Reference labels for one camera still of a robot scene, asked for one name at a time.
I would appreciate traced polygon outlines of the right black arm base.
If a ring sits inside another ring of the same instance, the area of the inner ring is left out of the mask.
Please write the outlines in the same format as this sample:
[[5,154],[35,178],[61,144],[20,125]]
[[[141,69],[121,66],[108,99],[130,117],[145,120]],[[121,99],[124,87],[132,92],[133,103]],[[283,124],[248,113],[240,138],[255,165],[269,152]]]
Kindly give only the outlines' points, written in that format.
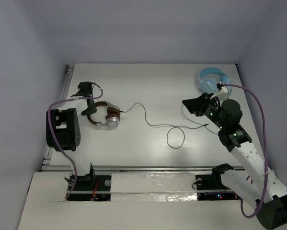
[[196,175],[192,188],[196,190],[226,190],[227,187],[222,184],[221,175],[233,169],[232,166],[225,163],[212,168],[211,174]]

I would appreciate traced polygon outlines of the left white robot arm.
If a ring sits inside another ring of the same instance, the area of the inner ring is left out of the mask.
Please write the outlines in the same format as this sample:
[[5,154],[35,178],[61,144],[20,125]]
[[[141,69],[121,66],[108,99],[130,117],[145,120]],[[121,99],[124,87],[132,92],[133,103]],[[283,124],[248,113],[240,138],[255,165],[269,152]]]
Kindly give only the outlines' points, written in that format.
[[70,185],[80,183],[91,189],[96,185],[96,176],[91,163],[76,153],[81,143],[79,116],[96,112],[93,88],[95,82],[78,84],[78,91],[70,98],[52,103],[46,112],[46,143],[49,148],[61,153],[72,168],[72,175],[66,179]]

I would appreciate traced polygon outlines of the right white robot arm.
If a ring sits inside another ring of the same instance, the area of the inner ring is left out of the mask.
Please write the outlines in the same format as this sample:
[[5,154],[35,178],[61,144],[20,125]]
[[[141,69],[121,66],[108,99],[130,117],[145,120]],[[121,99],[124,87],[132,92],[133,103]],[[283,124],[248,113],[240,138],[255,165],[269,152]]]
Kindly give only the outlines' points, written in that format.
[[248,179],[228,164],[213,168],[211,182],[216,188],[227,187],[254,210],[260,224],[273,230],[287,224],[287,187],[267,166],[267,157],[261,157],[249,134],[240,125],[240,104],[226,99],[221,105],[212,94],[182,101],[189,113],[206,116],[219,128],[218,137],[223,146],[242,165]]

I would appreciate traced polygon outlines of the brown silver headphones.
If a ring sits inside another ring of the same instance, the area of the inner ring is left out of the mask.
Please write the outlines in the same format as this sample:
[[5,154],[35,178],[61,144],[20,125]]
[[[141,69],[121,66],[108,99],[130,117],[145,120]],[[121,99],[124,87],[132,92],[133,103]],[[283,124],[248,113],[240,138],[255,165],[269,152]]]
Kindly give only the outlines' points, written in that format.
[[100,107],[104,116],[102,120],[100,120],[100,116],[96,117],[98,120],[95,120],[92,115],[87,115],[87,118],[92,125],[97,127],[117,127],[119,125],[122,111],[118,106],[113,105],[108,101],[98,101],[95,102],[93,106],[93,109],[95,109],[93,114],[96,113],[97,109]]

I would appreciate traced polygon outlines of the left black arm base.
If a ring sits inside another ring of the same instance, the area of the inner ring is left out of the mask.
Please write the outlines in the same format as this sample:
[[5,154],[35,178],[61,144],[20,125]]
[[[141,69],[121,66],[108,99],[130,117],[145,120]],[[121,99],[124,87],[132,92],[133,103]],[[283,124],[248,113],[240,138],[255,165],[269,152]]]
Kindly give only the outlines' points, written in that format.
[[92,191],[97,184],[95,170],[90,163],[90,171],[86,175],[77,176],[73,191]]

